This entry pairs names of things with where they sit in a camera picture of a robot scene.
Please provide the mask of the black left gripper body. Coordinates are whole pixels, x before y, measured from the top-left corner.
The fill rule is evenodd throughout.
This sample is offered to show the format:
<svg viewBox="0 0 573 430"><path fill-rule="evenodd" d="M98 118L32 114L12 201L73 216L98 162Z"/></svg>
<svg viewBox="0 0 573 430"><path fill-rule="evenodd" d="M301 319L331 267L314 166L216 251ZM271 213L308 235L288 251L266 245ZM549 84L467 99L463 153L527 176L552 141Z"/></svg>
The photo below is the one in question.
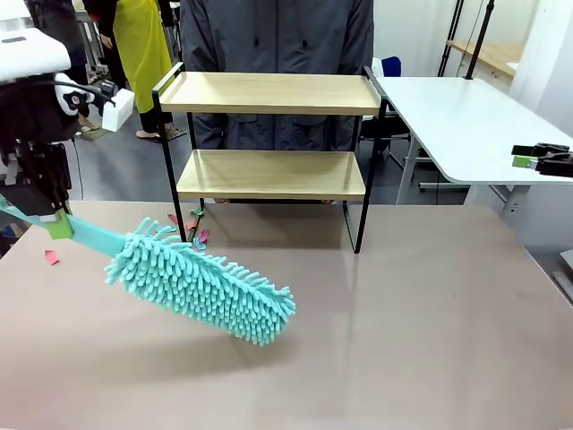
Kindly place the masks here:
<svg viewBox="0 0 573 430"><path fill-rule="evenodd" d="M1 86L1 146L64 142L75 136L76 116L60 107L54 85L22 81Z"/></svg>

